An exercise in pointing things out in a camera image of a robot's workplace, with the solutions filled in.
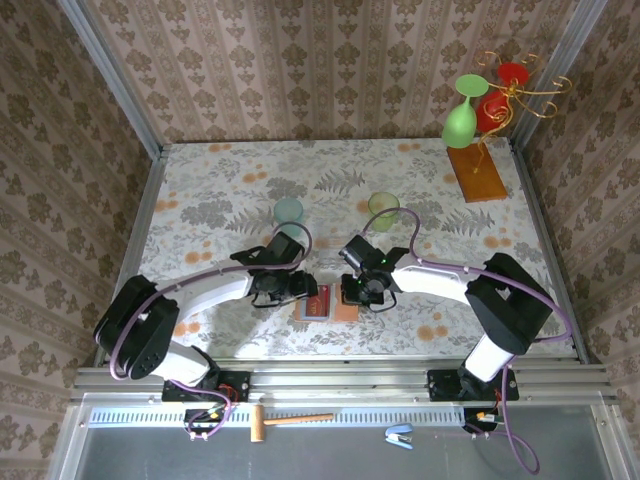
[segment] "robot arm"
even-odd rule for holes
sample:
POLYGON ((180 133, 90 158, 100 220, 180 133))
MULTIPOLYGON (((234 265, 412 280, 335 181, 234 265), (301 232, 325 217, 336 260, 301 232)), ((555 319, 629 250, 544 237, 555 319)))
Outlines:
POLYGON ((235 253, 226 264, 196 275, 158 285, 143 275, 132 277, 98 323, 94 338, 111 355, 136 310, 150 297, 157 296, 127 335, 117 364, 132 380, 153 374, 187 386, 197 385, 205 378, 215 377, 219 369, 198 348, 171 341, 176 324, 215 305, 251 295, 256 308, 317 295, 316 281, 304 271, 261 268, 291 264, 303 251, 295 240, 278 233, 266 247, 235 253))
MULTIPOLYGON (((356 235, 341 251, 355 275, 343 275, 343 302, 350 305, 384 304, 384 292, 427 293, 469 305, 485 335, 458 371, 461 395, 481 396, 514 356, 523 355, 535 340, 551 310, 529 295, 467 269, 456 273, 422 265, 405 248, 386 255, 356 235)), ((544 289, 509 255, 497 253, 485 269, 523 283, 548 297, 544 289)))

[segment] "plastic cup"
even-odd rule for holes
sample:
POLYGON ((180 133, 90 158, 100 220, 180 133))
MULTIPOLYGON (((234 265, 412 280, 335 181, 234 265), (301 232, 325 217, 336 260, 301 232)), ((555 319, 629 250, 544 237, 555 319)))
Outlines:
MULTIPOLYGON (((387 192, 374 193, 369 199, 369 212, 372 216, 388 208, 398 208, 399 206, 400 201, 395 197, 395 195, 387 192)), ((380 215, 373 221, 371 228, 376 232, 386 232, 394 223, 396 223, 397 217, 397 211, 380 215)))
MULTIPOLYGON (((302 223, 303 213, 304 209, 302 208, 302 204, 295 198, 282 198, 278 200, 276 206, 273 207, 273 216, 278 225, 284 222, 302 223)), ((300 235, 302 229, 295 225, 285 225, 279 231, 286 233, 291 238, 296 238, 300 235)))

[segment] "hammer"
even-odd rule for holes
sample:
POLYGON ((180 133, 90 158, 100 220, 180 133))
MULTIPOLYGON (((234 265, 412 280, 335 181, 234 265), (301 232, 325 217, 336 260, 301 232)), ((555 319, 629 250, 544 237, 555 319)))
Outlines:
POLYGON ((251 442, 264 442, 265 425, 285 425, 288 423, 320 422, 322 420, 333 420, 333 413, 322 413, 318 415, 302 415, 298 417, 264 419, 264 405, 253 405, 251 408, 251 442))

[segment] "floral wallpaper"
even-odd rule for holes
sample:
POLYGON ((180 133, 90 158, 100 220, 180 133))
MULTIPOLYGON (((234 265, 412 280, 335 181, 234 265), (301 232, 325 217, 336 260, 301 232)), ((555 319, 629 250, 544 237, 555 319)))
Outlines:
POLYGON ((527 145, 591 353, 640 453, 640 4, 609 0, 560 114, 527 145))
POLYGON ((478 52, 548 59, 577 0, 86 0, 165 143, 437 136, 478 52))
POLYGON ((149 159, 53 1, 0 1, 0 478, 44 478, 149 159))

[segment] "table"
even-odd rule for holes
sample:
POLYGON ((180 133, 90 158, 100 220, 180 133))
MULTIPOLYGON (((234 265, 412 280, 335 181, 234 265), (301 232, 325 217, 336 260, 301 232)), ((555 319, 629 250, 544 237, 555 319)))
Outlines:
MULTIPOLYGON (((481 264, 496 251, 515 257, 554 297, 523 187, 504 139, 490 146, 508 191, 505 200, 465 204, 439 139, 252 142, 173 145, 148 231, 140 272, 154 281, 215 265, 236 251, 266 244, 273 206, 298 198, 314 251, 302 267, 319 283, 349 267, 338 250, 368 220, 373 192, 394 193, 423 221, 416 243, 430 258, 481 264)), ((410 216, 368 239, 387 251, 406 246, 410 216)), ((214 358, 464 357, 483 331, 466 305, 430 295, 399 296, 398 306, 357 323, 300 323, 294 306, 257 310, 228 302, 179 324, 174 340, 214 358)), ((564 327, 551 317, 543 334, 564 327)), ((571 341, 534 345, 531 356, 575 357, 571 341)))

